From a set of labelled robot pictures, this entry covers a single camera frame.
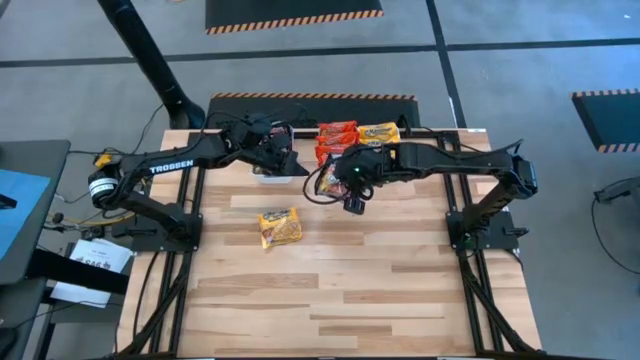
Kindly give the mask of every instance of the metal bracket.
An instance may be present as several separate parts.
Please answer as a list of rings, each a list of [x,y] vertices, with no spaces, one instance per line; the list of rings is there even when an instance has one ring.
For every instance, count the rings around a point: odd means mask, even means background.
[[[196,251],[200,246],[200,234],[202,232],[202,215],[189,215],[187,228],[191,235],[185,240],[173,240],[167,231],[158,224],[144,216],[136,215],[121,224],[113,226],[114,237],[131,236],[131,250],[134,252],[188,252]]]
[[[464,230],[462,212],[449,212],[446,220],[449,241],[454,249],[517,249],[518,238],[529,232],[525,228],[514,227],[511,213],[508,211],[496,213],[489,220],[489,226],[475,234],[469,234]]]

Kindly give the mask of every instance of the white paper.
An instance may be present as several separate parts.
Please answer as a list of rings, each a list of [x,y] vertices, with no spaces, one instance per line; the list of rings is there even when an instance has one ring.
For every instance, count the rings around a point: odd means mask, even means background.
[[[131,250],[105,239],[78,240],[71,252],[71,259],[119,273],[131,255],[133,255]],[[62,282],[58,282],[51,293],[51,297],[55,299],[74,303],[86,301],[89,303],[83,303],[84,305],[103,309],[109,302],[110,296],[111,294],[105,291]]]

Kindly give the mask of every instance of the cable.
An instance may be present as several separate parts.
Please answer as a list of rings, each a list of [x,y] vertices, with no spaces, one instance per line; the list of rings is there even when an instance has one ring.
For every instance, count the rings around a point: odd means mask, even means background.
[[[136,145],[136,147],[133,149],[133,151],[131,152],[131,154],[135,154],[138,149],[140,149],[140,145],[142,145],[142,140],[144,139],[144,137],[147,135],[147,131],[149,130],[149,127],[151,126],[151,123],[153,123],[153,119],[156,117],[156,114],[158,113],[158,111],[160,111],[160,109],[162,109],[164,107],[164,104],[160,104],[160,106],[158,106],[153,113],[151,114],[151,117],[149,118],[149,120],[147,121],[147,123],[144,125],[144,128],[142,128],[142,133],[140,134],[140,140],[138,140],[138,144]]]
[[[618,184],[620,182],[622,182],[624,180],[620,180],[617,181],[611,185],[605,186],[604,188],[608,188],[610,186],[613,186],[615,184]],[[595,207],[596,207],[596,202],[597,199],[593,198],[593,201],[591,202],[591,223],[593,224],[593,231],[596,233],[596,237],[598,238],[598,242],[600,243],[600,246],[602,246],[602,249],[604,250],[604,252],[607,254],[607,256],[609,256],[609,258],[611,260],[613,260],[614,263],[618,264],[618,266],[620,266],[621,268],[627,270],[628,272],[632,273],[632,274],[636,274],[636,275],[640,275],[640,271],[636,271],[636,270],[632,270],[626,266],[624,266],[620,261],[618,261],[607,249],[607,247],[604,245],[604,243],[602,242],[602,238],[600,238],[600,232],[598,231],[598,226],[596,225],[596,216],[595,216]]]
[[[478,249],[478,247],[476,247],[475,249],[473,249],[473,251],[471,252],[471,255],[467,256],[467,259],[469,259],[469,258],[473,257],[475,254],[477,254],[477,253],[478,253],[478,250],[479,250],[479,249]]]
[[[247,119],[244,119],[244,118],[242,118],[240,116],[231,114],[229,112],[217,111],[217,110],[216,111],[211,111],[209,113],[209,115],[207,115],[205,120],[202,122],[202,126],[200,127],[200,132],[199,132],[199,135],[198,135],[198,139],[196,141],[194,141],[193,144],[189,145],[188,147],[180,150],[179,152],[177,152],[175,154],[168,154],[168,155],[165,155],[165,156],[157,157],[154,160],[164,159],[164,158],[171,158],[171,157],[174,157],[174,156],[182,155],[182,154],[184,154],[184,153],[186,153],[188,151],[191,151],[193,148],[195,148],[202,141],[202,139],[204,139],[204,130],[207,127],[207,125],[209,124],[209,121],[211,120],[211,118],[213,116],[215,116],[215,115],[226,115],[226,116],[229,116],[229,117],[234,118],[236,120],[242,121],[242,122],[244,122],[246,124],[249,124]],[[148,160],[145,159],[145,160],[139,162],[138,165],[136,165],[136,167],[133,168],[133,170],[131,170],[129,173],[127,173],[127,175],[125,175],[124,178],[122,178],[122,180],[118,183],[118,185],[116,186],[116,189],[111,194],[109,194],[107,196],[107,199],[104,200],[104,201],[108,203],[108,202],[112,201],[113,199],[118,198],[121,195],[125,185],[129,182],[129,179],[131,178],[132,174],[134,174],[140,167],[144,166],[147,163],[147,161]]]
[[[113,336],[113,352],[118,353],[118,328],[120,327],[120,319],[118,318],[118,322],[116,322],[116,330]]]
[[[133,339],[136,338],[136,332],[138,331],[138,316],[140,315],[140,307],[142,306],[142,297],[144,295],[144,289],[147,287],[147,282],[149,281],[149,275],[151,274],[151,269],[153,268],[153,264],[156,262],[157,257],[158,257],[158,252],[153,253],[153,257],[151,258],[149,267],[147,267],[147,273],[144,275],[144,280],[142,281],[142,287],[140,288],[140,297],[138,297],[138,305],[136,305],[136,314],[133,317]]]
[[[109,217],[103,215],[104,213],[106,213],[105,210],[100,210],[98,213],[93,214],[93,215],[89,216],[88,218],[86,218],[84,220],[79,220],[79,219],[74,219],[74,218],[64,218],[63,221],[72,223],[72,224],[74,224],[76,226],[78,226],[78,225],[106,226],[106,225],[112,225],[112,224],[115,224],[115,223],[119,223],[119,222],[124,221],[126,219],[129,219],[129,218],[131,218],[131,217],[133,217],[135,215],[135,213],[129,213],[128,210],[125,210],[125,211],[123,211],[123,212],[121,212],[119,214],[110,215]],[[89,220],[94,219],[94,218],[96,218],[96,217],[98,217],[100,215],[103,215],[103,217],[105,219],[114,219],[114,218],[117,218],[117,219],[110,220],[110,221],[89,221]]]
[[[107,219],[107,220],[113,220],[113,219],[118,218],[118,217],[122,217],[123,219],[128,219],[130,216],[129,217],[127,217],[127,216],[133,214],[133,213],[129,213],[129,210],[124,210],[124,211],[121,211],[121,212],[119,212],[117,214],[107,215],[107,211],[108,210],[102,210],[102,217],[104,219]]]
[[[475,152],[486,153],[486,151],[478,150],[478,149],[474,148],[473,146],[465,145],[463,143],[460,143],[460,147],[467,148],[467,149],[473,150]]]
[[[507,254],[513,256],[513,258],[516,259],[516,261],[520,264],[521,268],[524,268],[524,265],[522,264],[522,260],[520,260],[520,256],[518,256],[518,254],[516,254],[516,250],[517,249],[513,249],[513,250],[504,249],[504,251],[506,251]]]
[[[479,151],[479,154],[477,155],[471,155],[471,156],[465,156],[464,159],[475,159],[475,158],[479,158],[482,156],[486,156],[489,154],[495,154],[495,153],[499,153],[499,152],[503,152],[503,151],[508,151],[512,148],[516,148],[514,153],[518,153],[518,149],[520,148],[520,145],[524,142],[524,139],[520,139],[512,144],[509,144],[505,147],[501,147],[499,149],[495,149],[495,150],[490,150],[490,151]]]
[[[49,248],[46,248],[46,247],[44,247],[44,246],[42,246],[42,245],[40,245],[40,244],[37,244],[37,245],[36,245],[36,247],[39,247],[40,249],[42,249],[42,250],[44,250],[44,251],[48,251],[48,252],[50,252],[50,253],[54,253],[54,254],[57,254],[57,255],[60,255],[60,253],[62,252],[62,248],[60,248],[60,251],[55,252],[55,251],[53,251],[53,250],[51,250],[51,249],[49,249]]]
[[[85,198],[87,195],[89,195],[89,194],[90,194],[90,192],[89,192],[89,191],[87,191],[86,193],[84,193],[84,194],[80,195],[79,197],[77,197],[75,200],[67,200],[67,199],[65,199],[62,195],[60,195],[60,194],[58,194],[58,193],[55,193],[55,195],[54,195],[54,196],[55,196],[57,199],[60,199],[60,200],[61,200],[62,202],[64,202],[65,204],[75,204],[75,203],[77,203],[78,201],[80,201],[80,200],[84,199],[84,198]]]
[[[341,198],[336,198],[336,199],[331,199],[331,200],[327,200],[327,201],[320,201],[320,200],[316,200],[316,199],[312,199],[311,196],[309,196],[309,194],[307,193],[307,186],[309,185],[309,181],[311,180],[311,178],[319,173],[320,171],[326,169],[327,163],[329,163],[329,160],[327,160],[324,165],[322,165],[321,167],[313,170],[311,172],[311,174],[309,174],[309,176],[307,176],[306,179],[304,179],[304,183],[302,184],[302,195],[304,195],[305,199],[309,200],[310,202],[316,204],[316,205],[331,205],[331,204],[335,204],[337,202],[339,202],[341,200]]]
[[[35,319],[39,318],[40,316],[45,316],[45,315],[47,315],[47,314],[52,314],[52,313],[54,313],[54,312],[58,312],[58,311],[62,311],[62,310],[66,310],[66,309],[68,309],[68,308],[70,308],[70,307],[74,307],[74,306],[76,306],[76,305],[84,305],[84,304],[89,304],[89,305],[98,305],[98,306],[107,306],[107,305],[122,306],[122,304],[113,303],[113,302],[107,302],[107,303],[96,303],[96,302],[93,302],[93,301],[84,301],[84,300],[83,300],[83,301],[80,301],[80,302],[77,302],[77,303],[73,303],[73,304],[70,304],[70,305],[67,305],[67,306],[64,306],[64,307],[58,308],[58,309],[49,310],[49,311],[43,312],[42,314],[38,314],[38,315],[32,316],[32,317],[30,317],[30,318],[28,318],[28,319],[26,319],[26,320],[22,321],[22,322],[21,322],[21,323],[19,323],[18,325],[14,326],[14,327],[13,327],[13,329],[17,329],[17,328],[19,328],[20,326],[22,326],[22,325],[24,325],[24,324],[28,323],[29,321],[32,321],[32,320],[35,320]]]

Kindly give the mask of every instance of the black pole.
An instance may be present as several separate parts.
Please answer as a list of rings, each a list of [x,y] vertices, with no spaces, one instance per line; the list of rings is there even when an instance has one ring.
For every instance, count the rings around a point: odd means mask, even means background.
[[[98,0],[98,3],[160,96],[169,112],[171,128],[199,129],[205,118],[204,110],[182,91],[131,0]]]

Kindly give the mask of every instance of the black cable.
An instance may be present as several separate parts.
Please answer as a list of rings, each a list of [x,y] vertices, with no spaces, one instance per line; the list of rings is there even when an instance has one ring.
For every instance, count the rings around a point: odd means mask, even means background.
[[[610,187],[610,186],[613,186],[613,185],[615,185],[615,184],[617,184],[617,183],[620,183],[620,182],[622,182],[622,181],[624,181],[624,180],[620,180],[620,181],[617,181],[617,182],[615,182],[615,183],[613,183],[613,184],[611,184],[611,185],[608,185],[608,186],[606,186],[606,187],[605,187],[605,189],[606,189],[606,188],[608,188],[608,187]],[[620,261],[618,261],[618,260],[617,260],[617,259],[616,259],[616,258],[615,258],[615,257],[614,257],[610,252],[609,252],[609,250],[607,249],[607,247],[606,247],[606,246],[604,245],[604,243],[602,242],[602,238],[600,238],[600,232],[598,231],[598,226],[596,225],[596,216],[595,216],[595,207],[596,207],[596,202],[597,202],[597,199],[596,199],[596,198],[594,198],[594,199],[593,199],[593,201],[591,202],[591,223],[593,224],[593,231],[596,233],[596,237],[598,238],[598,242],[600,243],[600,246],[602,246],[602,249],[603,249],[603,250],[604,250],[604,252],[607,254],[607,256],[609,256],[609,258],[610,258],[611,260],[613,260],[613,262],[614,262],[614,263],[618,264],[618,266],[620,266],[621,268],[623,268],[623,269],[627,270],[628,272],[630,272],[630,273],[632,273],[632,274],[640,275],[640,271],[632,270],[632,269],[630,269],[630,268],[628,268],[628,267],[624,266]]]
[[[142,133],[140,134],[140,140],[138,140],[138,144],[136,144],[136,147],[133,149],[131,154],[135,154],[138,151],[138,149],[140,149],[140,145],[142,145],[142,140],[147,135],[147,131],[149,130],[151,123],[153,123],[153,119],[156,117],[156,114],[158,113],[158,111],[160,111],[160,109],[162,109],[163,107],[164,107],[164,104],[160,104],[160,106],[158,106],[153,111],[153,113],[151,114],[151,117],[149,118],[147,123],[144,125],[144,128],[142,128]]]
[[[207,125],[209,124],[209,121],[211,120],[211,118],[213,116],[215,116],[215,115],[226,115],[226,116],[229,116],[229,117],[234,118],[236,120],[242,121],[244,123],[247,123],[247,124],[249,123],[247,119],[244,119],[244,118],[242,118],[240,116],[231,114],[231,113],[226,112],[226,111],[217,111],[217,110],[211,111],[209,113],[209,115],[207,115],[205,120],[202,122],[202,126],[200,127],[200,132],[199,132],[199,135],[198,135],[198,139],[196,141],[194,141],[193,144],[191,144],[191,145],[187,146],[186,148],[180,150],[176,154],[170,154],[170,155],[165,155],[163,157],[157,157],[157,158],[155,158],[155,160],[164,159],[164,158],[171,158],[171,157],[182,155],[182,154],[184,154],[186,152],[191,151],[193,148],[195,148],[202,141],[202,139],[204,139],[204,130],[206,129]],[[109,194],[107,199],[104,200],[104,201],[108,203],[108,202],[112,201],[113,199],[118,198],[120,196],[120,194],[122,193],[123,189],[125,188],[125,186],[127,185],[127,183],[129,182],[129,179],[131,178],[132,174],[134,174],[140,167],[146,165],[146,163],[147,163],[146,159],[141,161],[140,163],[138,163],[138,165],[135,168],[133,168],[133,170],[131,170],[127,175],[125,175],[124,178],[122,178],[122,180],[116,186],[116,189],[111,194]]]
[[[76,229],[76,228],[73,228],[73,227],[66,227],[66,226],[61,225],[61,224],[53,225],[53,226],[43,225],[42,228],[44,230],[55,231],[55,232],[59,232],[61,234],[64,233],[65,231],[77,231],[77,232],[80,232],[80,233],[82,232],[82,230],[80,230],[80,229]]]
[[[62,202],[64,202],[65,204],[75,204],[75,203],[77,203],[78,201],[80,201],[80,200],[84,199],[84,198],[85,198],[87,195],[89,195],[89,194],[90,194],[90,192],[89,192],[89,191],[87,191],[86,193],[84,193],[84,194],[82,194],[82,195],[78,196],[78,197],[77,197],[76,199],[74,199],[74,200],[67,200],[67,199],[65,199],[62,195],[60,195],[60,194],[56,193],[56,195],[57,195],[57,196],[56,196],[56,198],[58,198],[58,199],[62,200]]]
[[[89,304],[89,305],[98,305],[98,306],[107,306],[107,305],[117,305],[117,306],[122,306],[122,304],[112,303],[112,302],[107,302],[107,303],[96,303],[96,302],[93,302],[93,301],[84,301],[84,300],[83,300],[83,301],[80,301],[80,302],[77,302],[77,303],[73,303],[73,304],[70,304],[70,305],[67,305],[67,306],[64,306],[64,307],[58,308],[58,309],[49,310],[49,311],[43,312],[42,314],[38,314],[38,315],[32,316],[32,317],[30,317],[30,318],[28,318],[28,319],[26,319],[26,320],[22,321],[22,322],[21,322],[21,323],[19,323],[18,325],[14,326],[14,327],[13,327],[13,329],[17,329],[17,328],[19,328],[20,326],[22,326],[22,325],[24,325],[24,324],[28,323],[29,321],[32,321],[32,320],[35,320],[35,319],[39,318],[40,316],[45,316],[45,315],[47,315],[47,314],[52,314],[52,313],[54,313],[54,312],[58,312],[58,311],[62,311],[62,310],[66,310],[66,309],[68,309],[68,308],[70,308],[70,307],[74,307],[74,306],[76,306],[76,305],[84,305],[84,304]]]
[[[475,248],[475,249],[473,249],[473,251],[471,252],[471,255],[467,256],[467,259],[468,259],[468,258],[471,258],[471,257],[473,257],[475,254],[477,254],[477,253],[478,253],[478,250],[479,250],[479,249],[478,249],[478,247],[476,246],[476,248]]]
[[[486,153],[486,151],[478,150],[478,149],[474,148],[473,146],[465,145],[463,143],[460,143],[460,147],[467,148],[467,149],[473,150],[475,152]]]
[[[119,212],[117,214],[107,215],[108,211],[109,210],[102,210],[102,218],[103,219],[112,220],[112,219],[119,218],[121,216],[125,216],[125,215],[129,214],[129,210],[124,210],[124,211],[121,211],[121,212]]]
[[[39,247],[40,249],[42,249],[42,250],[44,250],[44,251],[48,251],[48,252],[50,252],[50,253],[54,253],[54,254],[56,254],[56,255],[60,255],[60,253],[62,252],[62,248],[60,248],[60,251],[55,252],[55,251],[53,251],[53,250],[51,250],[51,249],[49,249],[49,248],[46,248],[46,247],[44,247],[44,246],[42,246],[42,245],[40,245],[40,244],[37,244],[37,245],[36,245],[36,247]]]
[[[86,222],[87,222],[87,221],[89,221],[89,220],[93,220],[93,219],[97,218],[98,216],[100,216],[101,214],[102,214],[102,210],[100,210],[100,211],[98,211],[97,213],[95,213],[95,214],[93,214],[93,215],[89,216],[88,218],[86,218],[86,219],[84,219],[84,220],[80,221],[77,225],[81,225],[81,224],[86,223]]]
[[[149,275],[151,274],[151,269],[153,269],[153,264],[156,262],[157,257],[158,257],[158,252],[153,253],[153,257],[151,258],[149,267],[147,267],[147,273],[144,275],[144,280],[142,281],[142,287],[140,288],[140,297],[138,297],[138,304],[136,305],[136,314],[133,317],[133,338],[134,339],[136,337],[136,332],[138,331],[138,316],[140,315],[140,307],[142,306],[142,297],[144,296],[144,289],[147,287],[147,282],[149,281]]]
[[[504,249],[504,251],[506,251],[507,254],[511,255],[514,259],[516,259],[518,264],[520,264],[521,268],[524,268],[524,265],[522,264],[522,260],[520,260],[520,256],[518,256],[513,250]]]
[[[327,200],[327,201],[320,201],[320,200],[316,200],[316,199],[312,199],[311,196],[309,196],[309,194],[307,193],[307,186],[309,185],[309,181],[311,180],[311,178],[319,173],[320,171],[328,168],[327,163],[330,163],[329,160],[325,161],[325,163],[320,166],[319,168],[313,170],[311,172],[311,174],[309,174],[309,176],[307,176],[306,179],[304,179],[304,183],[302,184],[302,195],[304,195],[305,199],[309,200],[310,202],[316,204],[316,205],[331,205],[331,204],[335,204],[337,202],[339,202],[341,199],[337,198],[337,199],[331,199],[331,200]]]
[[[503,152],[503,151],[508,151],[510,149],[513,148],[520,148],[520,145],[524,142],[524,139],[520,139],[512,144],[509,144],[505,147],[501,147],[499,149],[495,149],[495,150],[490,150],[490,151],[479,151],[479,154],[477,155],[471,155],[471,156],[465,156],[464,159],[475,159],[475,158],[479,158],[482,156],[486,156],[486,155],[490,155],[490,154],[495,154],[495,153],[499,153],[499,152]]]
[[[120,327],[120,318],[118,318],[118,322],[116,322],[116,330],[113,337],[113,352],[115,354],[118,353],[118,328]]]

